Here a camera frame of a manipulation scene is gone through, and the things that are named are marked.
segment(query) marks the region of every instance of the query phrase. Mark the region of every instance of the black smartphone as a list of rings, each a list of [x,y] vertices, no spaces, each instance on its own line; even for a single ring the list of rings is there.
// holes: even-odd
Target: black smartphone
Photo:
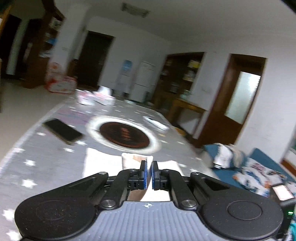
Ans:
[[[61,140],[69,145],[73,145],[75,141],[83,138],[83,134],[68,126],[59,119],[48,120],[43,123],[47,129],[58,136]]]

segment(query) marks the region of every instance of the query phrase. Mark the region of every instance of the blue sofa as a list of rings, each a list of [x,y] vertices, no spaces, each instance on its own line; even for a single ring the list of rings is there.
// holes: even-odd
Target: blue sofa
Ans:
[[[218,146],[216,144],[204,145],[204,151],[206,151],[209,154],[209,156],[212,158],[212,160],[214,160],[218,152]],[[283,170],[278,163],[272,160],[260,149],[255,148],[249,157],[261,163],[262,165],[266,166],[267,168],[281,172],[282,174],[287,176],[287,181],[295,182],[295,180],[285,170]],[[221,181],[239,188],[244,188],[232,178],[232,175],[237,170],[238,168],[233,168],[233,169],[213,168],[213,172],[219,177]]]

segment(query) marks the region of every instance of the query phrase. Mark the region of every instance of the metal screw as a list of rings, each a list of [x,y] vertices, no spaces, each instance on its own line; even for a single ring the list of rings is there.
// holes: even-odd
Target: metal screw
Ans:
[[[196,205],[196,202],[194,200],[191,200],[191,199],[187,199],[187,200],[183,200],[181,202],[181,204],[184,206],[184,207],[194,207]]]
[[[106,199],[106,200],[103,200],[101,202],[101,205],[103,207],[114,207],[116,204],[116,202],[114,200],[111,200],[111,199]]]

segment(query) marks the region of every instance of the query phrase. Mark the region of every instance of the floor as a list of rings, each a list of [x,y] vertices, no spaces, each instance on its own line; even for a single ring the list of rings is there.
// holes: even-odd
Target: floor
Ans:
[[[42,86],[25,89],[18,83],[6,81],[0,113],[0,162],[32,125],[68,96],[50,93]]]

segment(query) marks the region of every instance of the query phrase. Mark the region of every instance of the refrigerator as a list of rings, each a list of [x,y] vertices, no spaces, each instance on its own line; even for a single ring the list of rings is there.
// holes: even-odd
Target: refrigerator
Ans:
[[[142,61],[138,73],[135,78],[134,85],[129,95],[130,100],[144,102],[149,87],[151,86],[152,75],[155,66],[153,64]]]

